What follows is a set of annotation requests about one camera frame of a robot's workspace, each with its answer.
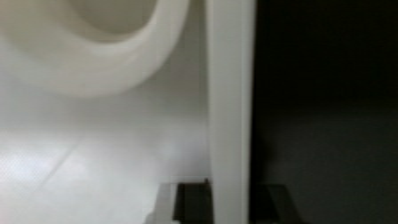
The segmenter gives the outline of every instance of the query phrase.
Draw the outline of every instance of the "white tiled floor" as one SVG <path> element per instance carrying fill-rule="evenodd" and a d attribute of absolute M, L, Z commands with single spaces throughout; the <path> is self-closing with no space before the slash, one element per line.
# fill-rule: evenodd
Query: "white tiled floor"
<path fill-rule="evenodd" d="M 0 224 L 141 224 L 162 182 L 208 177 L 203 1 L 168 65 L 77 100 L 0 73 Z"/>

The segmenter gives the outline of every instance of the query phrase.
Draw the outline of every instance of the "white toilet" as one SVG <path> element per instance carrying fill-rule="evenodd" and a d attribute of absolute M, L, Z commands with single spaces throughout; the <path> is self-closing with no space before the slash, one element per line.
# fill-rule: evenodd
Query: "white toilet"
<path fill-rule="evenodd" d="M 77 97 L 118 94 L 157 72 L 191 0 L 0 0 L 0 69 Z"/>

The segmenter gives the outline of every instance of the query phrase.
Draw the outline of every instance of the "white wall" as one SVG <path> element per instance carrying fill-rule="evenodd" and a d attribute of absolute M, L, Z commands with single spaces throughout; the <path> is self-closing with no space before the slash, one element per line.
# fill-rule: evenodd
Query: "white wall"
<path fill-rule="evenodd" d="M 168 65 L 79 100 L 0 74 L 0 223 L 143 223 L 159 183 L 210 176 L 203 1 Z"/>

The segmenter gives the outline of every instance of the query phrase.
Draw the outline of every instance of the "white partition panel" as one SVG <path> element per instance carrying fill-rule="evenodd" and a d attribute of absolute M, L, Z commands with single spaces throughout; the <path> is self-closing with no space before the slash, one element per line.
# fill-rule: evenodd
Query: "white partition panel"
<path fill-rule="evenodd" d="M 210 147 L 216 223 L 249 222 L 255 0 L 208 0 Z"/>

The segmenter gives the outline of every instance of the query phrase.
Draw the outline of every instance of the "toilet bowl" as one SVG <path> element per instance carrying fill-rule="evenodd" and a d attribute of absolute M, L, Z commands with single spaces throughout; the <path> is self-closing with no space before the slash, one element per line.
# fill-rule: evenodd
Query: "toilet bowl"
<path fill-rule="evenodd" d="M 118 1 L 0 0 L 2 74 L 75 97 L 139 85 L 178 43 L 191 0 Z"/>

